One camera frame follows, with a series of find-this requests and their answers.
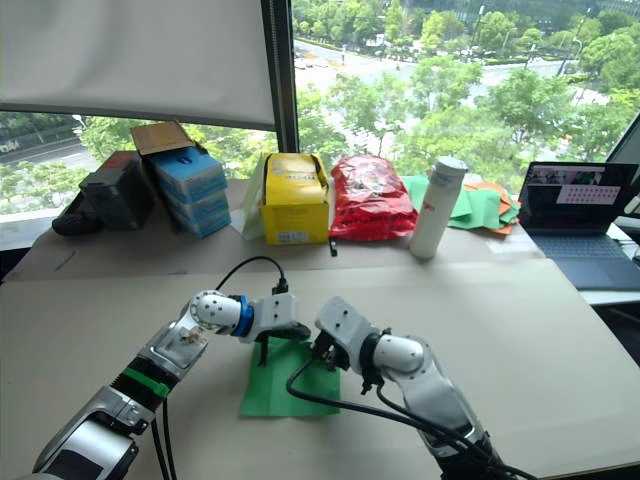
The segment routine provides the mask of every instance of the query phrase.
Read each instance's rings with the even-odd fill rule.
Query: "laptop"
[[[630,200],[636,165],[533,162],[520,223],[581,290],[640,290],[640,268],[607,236]]]

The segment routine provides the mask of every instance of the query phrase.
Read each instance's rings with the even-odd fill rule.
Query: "red snack bag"
[[[330,237],[369,242],[413,232],[418,212],[391,162],[374,155],[342,157],[331,175],[336,211]]]

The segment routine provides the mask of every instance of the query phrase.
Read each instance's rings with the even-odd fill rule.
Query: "white thermos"
[[[422,201],[418,224],[409,243],[409,250],[416,257],[431,258],[436,254],[467,170],[467,164],[456,158],[438,159]]]

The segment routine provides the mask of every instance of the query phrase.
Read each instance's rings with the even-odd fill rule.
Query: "stack of blue boxes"
[[[197,147],[150,156],[167,206],[184,228],[198,238],[231,223],[222,164]]]

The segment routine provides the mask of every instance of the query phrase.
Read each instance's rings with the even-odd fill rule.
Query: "laptop keyboard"
[[[538,247],[549,257],[626,258],[622,249],[609,237],[535,236]]]

